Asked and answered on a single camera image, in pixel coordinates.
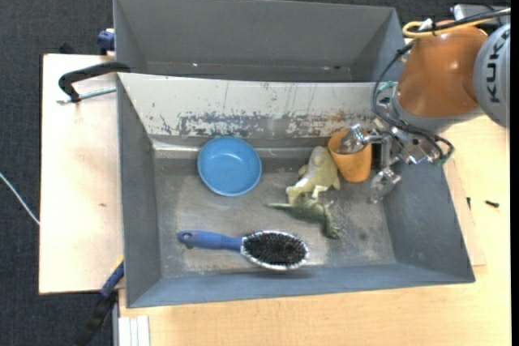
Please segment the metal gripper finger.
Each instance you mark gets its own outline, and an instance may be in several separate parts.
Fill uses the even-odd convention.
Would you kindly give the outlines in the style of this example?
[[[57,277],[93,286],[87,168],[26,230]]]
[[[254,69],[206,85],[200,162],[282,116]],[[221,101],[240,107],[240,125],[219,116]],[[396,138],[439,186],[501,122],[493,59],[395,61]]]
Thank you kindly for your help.
[[[380,170],[371,179],[368,201],[370,203],[380,202],[400,181],[401,176],[392,169]]]
[[[361,125],[351,126],[348,131],[339,139],[336,153],[341,155],[351,155],[360,152],[367,145],[367,140],[362,132]]]

